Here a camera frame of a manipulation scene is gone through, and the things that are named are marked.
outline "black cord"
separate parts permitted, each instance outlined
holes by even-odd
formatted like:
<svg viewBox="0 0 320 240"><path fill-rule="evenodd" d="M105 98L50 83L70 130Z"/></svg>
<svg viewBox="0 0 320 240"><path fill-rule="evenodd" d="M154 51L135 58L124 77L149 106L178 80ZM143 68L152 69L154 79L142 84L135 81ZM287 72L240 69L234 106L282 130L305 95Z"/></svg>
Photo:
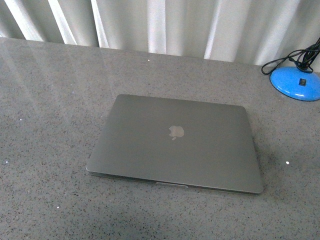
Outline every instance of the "black cord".
<svg viewBox="0 0 320 240"><path fill-rule="evenodd" d="M310 66L314 60L316 59L316 57L318 56L318 54L320 53L320 38L318 39L318 41L316 41L315 44L307 47L306 49L299 49L299 50L295 50L290 52L287 56L267 62L265 65L263 65L261 67L261 72L264 75L269 75L271 74L274 70L276 70L281 64L283 64L287 59L289 59L289 61L293 62L295 64L295 66L302 72L304 73L312 73L314 70L313 68ZM280 61L271 71L265 72L264 68L270 64L276 63Z"/></svg>

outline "white curtain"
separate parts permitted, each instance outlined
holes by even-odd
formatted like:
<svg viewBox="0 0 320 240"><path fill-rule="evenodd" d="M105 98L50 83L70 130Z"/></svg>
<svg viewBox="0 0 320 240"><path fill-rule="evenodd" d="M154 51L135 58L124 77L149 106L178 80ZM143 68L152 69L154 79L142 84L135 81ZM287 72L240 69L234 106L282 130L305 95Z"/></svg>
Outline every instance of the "white curtain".
<svg viewBox="0 0 320 240"><path fill-rule="evenodd" d="M0 37L263 65L317 41L320 0L0 0Z"/></svg>

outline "blue lamp base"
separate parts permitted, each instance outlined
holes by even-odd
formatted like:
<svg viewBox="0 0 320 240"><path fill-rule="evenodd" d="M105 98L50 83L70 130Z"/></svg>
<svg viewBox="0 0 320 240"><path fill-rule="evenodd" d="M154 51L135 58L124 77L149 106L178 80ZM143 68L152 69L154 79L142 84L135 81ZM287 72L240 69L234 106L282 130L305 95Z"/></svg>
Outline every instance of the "blue lamp base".
<svg viewBox="0 0 320 240"><path fill-rule="evenodd" d="M271 73L272 85L284 95L301 101L320 99L320 77L300 71L295 66L285 66Z"/></svg>

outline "gray countertop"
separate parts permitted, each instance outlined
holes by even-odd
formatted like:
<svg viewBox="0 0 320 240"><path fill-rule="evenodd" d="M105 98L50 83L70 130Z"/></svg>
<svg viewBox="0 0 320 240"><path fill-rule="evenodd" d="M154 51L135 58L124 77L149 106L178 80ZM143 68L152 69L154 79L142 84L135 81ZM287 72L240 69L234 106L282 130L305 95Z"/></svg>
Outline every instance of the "gray countertop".
<svg viewBox="0 0 320 240"><path fill-rule="evenodd" d="M247 109L264 192L94 177L118 94ZM259 66L0 38L0 239L320 239L320 101Z"/></svg>

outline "laptop lid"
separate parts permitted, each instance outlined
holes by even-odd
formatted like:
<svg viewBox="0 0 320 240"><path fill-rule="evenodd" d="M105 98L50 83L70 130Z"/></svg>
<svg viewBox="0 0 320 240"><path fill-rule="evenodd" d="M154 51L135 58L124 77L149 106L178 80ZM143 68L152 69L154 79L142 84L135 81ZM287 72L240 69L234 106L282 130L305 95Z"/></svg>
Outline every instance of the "laptop lid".
<svg viewBox="0 0 320 240"><path fill-rule="evenodd" d="M102 177L259 194L242 106L118 95L86 169Z"/></svg>

